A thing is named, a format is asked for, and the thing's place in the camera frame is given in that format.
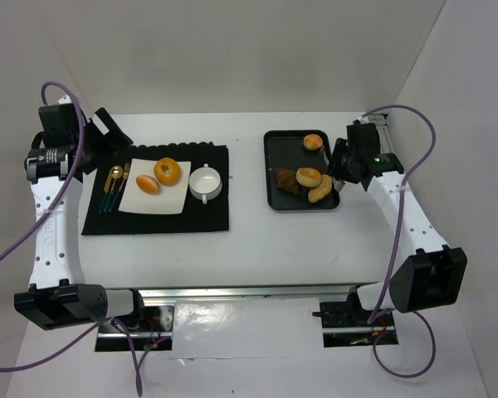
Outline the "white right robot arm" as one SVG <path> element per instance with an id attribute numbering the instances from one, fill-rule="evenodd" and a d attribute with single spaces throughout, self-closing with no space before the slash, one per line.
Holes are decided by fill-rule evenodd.
<path id="1" fill-rule="evenodd" d="M 393 153 L 383 153 L 373 123 L 347 127 L 336 141 L 330 175 L 356 183 L 374 199 L 394 234 L 384 279 L 354 289 L 370 319 L 397 310 L 411 313 L 452 305 L 460 293 L 467 256 L 435 230 L 411 187 L 409 172 Z"/>

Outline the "pale small round bun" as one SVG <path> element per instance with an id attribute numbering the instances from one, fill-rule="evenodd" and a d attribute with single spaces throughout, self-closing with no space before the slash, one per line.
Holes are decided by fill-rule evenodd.
<path id="1" fill-rule="evenodd" d="M 323 145 L 323 139 L 316 133 L 307 134 L 303 138 L 303 146 L 308 151 L 319 151 Z"/>

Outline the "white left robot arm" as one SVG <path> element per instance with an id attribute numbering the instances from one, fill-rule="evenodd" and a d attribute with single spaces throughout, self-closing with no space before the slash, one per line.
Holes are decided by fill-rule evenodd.
<path id="1" fill-rule="evenodd" d="M 137 289 L 106 289 L 88 284 L 81 268 L 78 211 L 82 179 L 102 162 L 127 149 L 132 140 L 104 108 L 96 110 L 108 129 L 76 115 L 73 104 L 42 106 L 42 131 L 24 162 L 36 209 L 33 270 L 15 309 L 43 330 L 119 319 L 136 328 L 144 319 Z"/>

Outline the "orange round bun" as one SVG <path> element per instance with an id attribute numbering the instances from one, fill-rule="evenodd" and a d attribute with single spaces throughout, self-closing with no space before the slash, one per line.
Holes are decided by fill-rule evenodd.
<path id="1" fill-rule="evenodd" d="M 135 178 L 138 188 L 149 195 L 158 195 L 161 192 L 159 181 L 149 175 L 139 175 Z"/>

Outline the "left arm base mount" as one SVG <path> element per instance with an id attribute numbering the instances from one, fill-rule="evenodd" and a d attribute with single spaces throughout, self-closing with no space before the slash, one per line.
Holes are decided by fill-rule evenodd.
<path id="1" fill-rule="evenodd" d="M 167 352 L 173 347 L 175 302 L 145 304 L 144 318 L 127 325 L 137 352 Z M 96 352 L 129 352 L 124 329 L 115 321 L 99 327 L 95 340 Z"/>

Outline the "orange ring donut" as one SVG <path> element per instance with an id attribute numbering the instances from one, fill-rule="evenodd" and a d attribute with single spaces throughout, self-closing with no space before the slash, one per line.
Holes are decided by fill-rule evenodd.
<path id="1" fill-rule="evenodd" d="M 181 175 L 181 167 L 172 158 L 161 158 L 154 165 L 156 179 L 165 186 L 175 185 Z"/>

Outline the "metal serving tongs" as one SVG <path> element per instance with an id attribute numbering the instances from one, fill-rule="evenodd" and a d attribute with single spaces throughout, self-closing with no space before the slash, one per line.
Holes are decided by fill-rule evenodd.
<path id="1" fill-rule="evenodd" d="M 324 156 L 324 160 L 325 160 L 325 165 L 326 165 L 326 167 L 328 167 L 330 165 L 330 156 L 329 156 L 329 150 L 325 145 L 323 145 L 323 147 L 322 147 L 322 152 L 323 152 L 323 156 Z M 344 182 L 334 178 L 333 179 L 333 186 L 334 186 L 334 190 L 336 192 L 341 193 L 342 189 L 344 188 Z"/>

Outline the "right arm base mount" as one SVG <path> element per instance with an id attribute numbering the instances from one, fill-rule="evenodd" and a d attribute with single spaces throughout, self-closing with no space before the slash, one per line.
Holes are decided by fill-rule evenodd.
<path id="1" fill-rule="evenodd" d="M 398 335 L 391 314 L 368 323 L 370 311 L 353 299 L 323 301 L 312 313 L 320 320 L 324 348 L 368 347 L 378 338 L 379 345 L 398 345 Z"/>

